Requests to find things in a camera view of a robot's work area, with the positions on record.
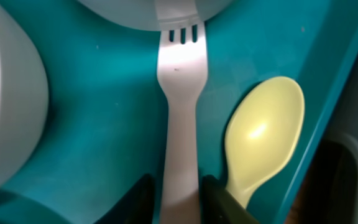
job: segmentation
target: dark object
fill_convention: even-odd
[[[357,180],[351,152],[336,142],[321,141],[292,205],[294,223],[354,223]]]
[[[154,180],[146,174],[95,224],[152,223],[154,210]]]
[[[201,199],[205,224],[258,223],[212,175],[203,178]]]

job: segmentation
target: fork tine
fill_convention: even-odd
[[[193,41],[193,28],[187,27],[186,28],[186,39],[185,43]]]
[[[197,24],[197,37],[205,37],[205,26],[204,22]]]
[[[180,44],[180,29],[176,29],[173,31],[173,42],[176,44]]]
[[[160,46],[161,47],[166,47],[171,45],[172,43],[169,40],[169,30],[163,30],[161,31],[161,36],[160,36]]]

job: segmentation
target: utensil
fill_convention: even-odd
[[[78,0],[116,24],[141,30],[175,30],[206,21],[232,0]]]
[[[203,177],[201,192],[205,224],[258,224],[214,176]]]
[[[158,51],[157,79],[169,106],[160,222],[169,224],[200,223],[196,103],[208,76],[206,37],[202,22],[184,31],[184,44],[181,30],[172,42],[162,31]]]
[[[261,83],[236,109],[226,129],[226,189],[244,208],[255,190],[290,160],[304,113],[302,90],[287,77]]]
[[[34,150],[47,108],[47,77],[38,52],[0,6],[0,185]]]

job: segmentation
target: plastic cutlery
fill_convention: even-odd
[[[208,76],[204,24],[162,31],[157,78],[168,100],[168,133],[160,223],[200,223],[196,104]],[[185,32],[181,41],[181,32]]]
[[[226,129],[226,189],[244,208],[255,190],[290,160],[304,113],[302,90],[287,77],[261,83],[236,109]]]

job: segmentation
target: spoon bowl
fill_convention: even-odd
[[[226,189],[246,208],[255,190],[290,160],[303,124],[305,100],[296,81],[271,78],[253,89],[226,129]]]

